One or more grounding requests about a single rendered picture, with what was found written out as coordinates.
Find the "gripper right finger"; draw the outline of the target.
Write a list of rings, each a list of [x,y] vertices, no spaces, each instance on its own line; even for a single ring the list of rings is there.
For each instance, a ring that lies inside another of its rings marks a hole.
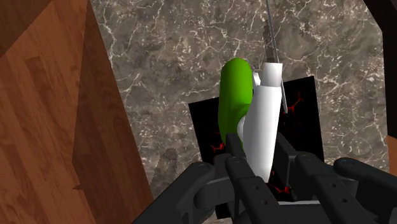
[[[331,224],[397,224],[397,176],[342,157],[328,165],[277,134],[274,171],[297,200],[316,198]]]

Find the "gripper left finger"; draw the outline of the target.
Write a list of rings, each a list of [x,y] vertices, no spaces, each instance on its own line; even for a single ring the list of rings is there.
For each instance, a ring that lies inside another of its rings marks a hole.
[[[261,177],[243,157],[231,156],[225,168],[234,190],[235,212],[242,202],[251,224],[292,224]],[[188,166],[134,221],[133,224],[201,224],[214,206],[200,209],[194,196],[213,180],[215,167],[205,162]]]

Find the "white and green kitchen tool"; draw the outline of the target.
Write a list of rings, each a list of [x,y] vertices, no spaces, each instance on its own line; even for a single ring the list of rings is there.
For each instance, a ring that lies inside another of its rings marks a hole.
[[[268,0],[265,0],[273,61],[261,72],[252,71],[242,58],[229,60],[221,69],[218,126],[222,141],[236,133],[247,162],[256,176],[268,182],[272,170],[279,113],[288,112],[282,63],[279,62]]]

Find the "black red-veined robot stand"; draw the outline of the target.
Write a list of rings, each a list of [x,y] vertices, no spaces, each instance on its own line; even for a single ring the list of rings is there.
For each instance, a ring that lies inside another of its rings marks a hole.
[[[297,151],[308,151],[324,159],[321,126],[317,108],[316,86],[312,76],[287,81],[288,112],[280,112],[278,131]],[[216,174],[194,197],[198,208],[216,208],[217,218],[231,217],[234,212],[234,190],[225,169],[225,159],[241,156],[230,151],[221,140],[218,127],[219,99],[190,103],[189,109],[202,161],[212,164]]]

